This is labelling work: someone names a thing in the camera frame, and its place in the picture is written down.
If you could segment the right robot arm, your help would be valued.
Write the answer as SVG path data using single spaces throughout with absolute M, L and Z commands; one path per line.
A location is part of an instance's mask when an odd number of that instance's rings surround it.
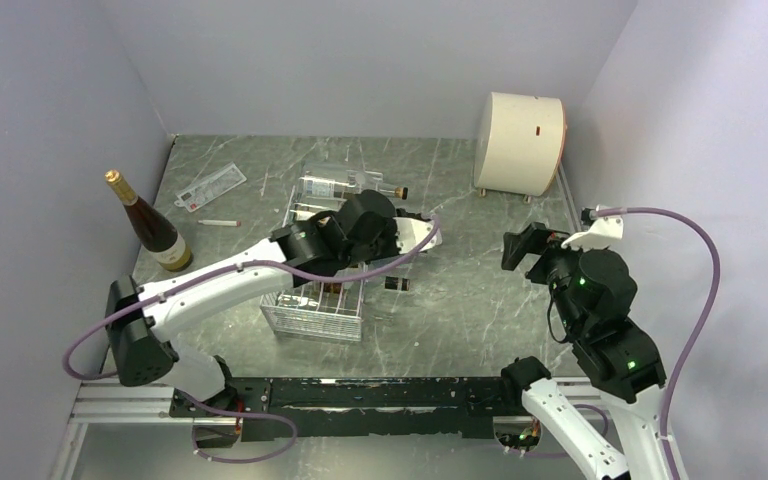
M 528 254 L 526 278 L 545 285 L 579 367 L 614 421 L 616 449 L 562 394 L 535 357 L 501 372 L 499 398 L 510 413 L 526 411 L 589 479 L 672 479 L 657 422 L 666 384 L 659 351 L 629 317 L 637 284 L 622 257 L 608 249 L 570 249 L 570 235 L 533 222 L 503 236 L 501 267 L 513 271 Z

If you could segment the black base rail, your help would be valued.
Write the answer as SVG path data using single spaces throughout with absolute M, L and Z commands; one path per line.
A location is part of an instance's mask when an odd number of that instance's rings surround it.
M 501 417 L 524 417 L 499 377 L 236 377 L 215 408 L 293 421 L 301 437 L 458 434 L 493 439 Z

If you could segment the white red pen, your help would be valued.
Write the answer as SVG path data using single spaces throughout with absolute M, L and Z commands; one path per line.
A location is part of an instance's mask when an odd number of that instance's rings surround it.
M 202 219 L 202 220 L 197 220 L 197 223 L 199 225 L 211 226 L 211 227 L 238 228 L 241 226 L 241 222 L 237 220 Z

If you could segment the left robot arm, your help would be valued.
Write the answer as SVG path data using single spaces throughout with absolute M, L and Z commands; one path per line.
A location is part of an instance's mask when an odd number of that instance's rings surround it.
M 126 275 L 108 294 L 105 331 L 125 387 L 159 381 L 195 397 L 209 414 L 233 409 L 237 388 L 226 363 L 177 340 L 186 327 L 262 295 L 311 281 L 337 283 L 346 269 L 405 254 L 404 210 L 365 190 L 338 210 L 317 212 L 254 246 L 190 274 L 140 284 Z

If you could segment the clear bottle black gold cap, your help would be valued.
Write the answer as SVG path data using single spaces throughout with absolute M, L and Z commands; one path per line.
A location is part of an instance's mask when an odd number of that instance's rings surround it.
M 371 288 L 383 288 L 385 290 L 393 291 L 409 291 L 411 288 L 411 280 L 403 276 L 376 276 L 371 279 L 363 280 L 361 282 L 344 282 L 344 283 L 321 283 L 314 282 L 313 286 L 319 288 L 323 293 L 341 295 L 346 292 L 359 291 L 366 286 Z

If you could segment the cream cylindrical appliance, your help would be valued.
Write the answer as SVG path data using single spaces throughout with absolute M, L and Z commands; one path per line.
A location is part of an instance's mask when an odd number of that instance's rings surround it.
M 566 132 L 560 99 L 490 93 L 479 126 L 474 186 L 526 197 L 544 195 L 560 166 Z

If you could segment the clear bottle cork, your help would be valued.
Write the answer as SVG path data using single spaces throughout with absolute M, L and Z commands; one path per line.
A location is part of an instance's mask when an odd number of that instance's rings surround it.
M 305 175 L 300 178 L 300 186 L 303 194 L 318 198 L 348 198 L 365 190 L 376 191 L 400 200 L 407 199 L 409 194 L 406 186 L 389 184 L 361 173 L 349 176 L 345 180 Z

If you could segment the amber bottle gold cap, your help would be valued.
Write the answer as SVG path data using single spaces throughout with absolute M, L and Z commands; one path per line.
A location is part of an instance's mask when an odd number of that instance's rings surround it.
M 138 195 L 118 170 L 108 170 L 105 181 L 123 205 L 141 245 L 154 260 L 170 272 L 186 269 L 193 254 L 176 227 Z

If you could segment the clear bottle blue emblem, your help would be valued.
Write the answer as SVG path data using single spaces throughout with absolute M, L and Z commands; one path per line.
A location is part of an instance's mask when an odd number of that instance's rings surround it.
M 325 225 L 333 212 L 335 212 L 333 206 L 295 202 L 289 208 L 289 221 L 311 220 L 317 225 Z

